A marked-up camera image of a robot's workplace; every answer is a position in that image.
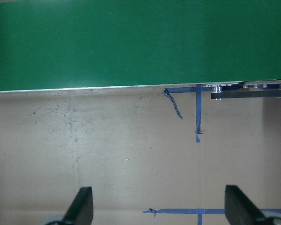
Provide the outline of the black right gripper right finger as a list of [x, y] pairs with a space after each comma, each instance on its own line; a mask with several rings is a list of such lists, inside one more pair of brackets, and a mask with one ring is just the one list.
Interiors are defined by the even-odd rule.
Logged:
[[265, 225], [265, 215], [236, 185], [226, 185], [225, 217], [230, 225]]

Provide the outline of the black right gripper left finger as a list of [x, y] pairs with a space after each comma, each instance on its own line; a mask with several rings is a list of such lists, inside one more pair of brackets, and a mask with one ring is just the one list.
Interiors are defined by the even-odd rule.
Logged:
[[90, 225], [93, 215], [92, 187], [81, 187], [61, 223], [63, 225]]

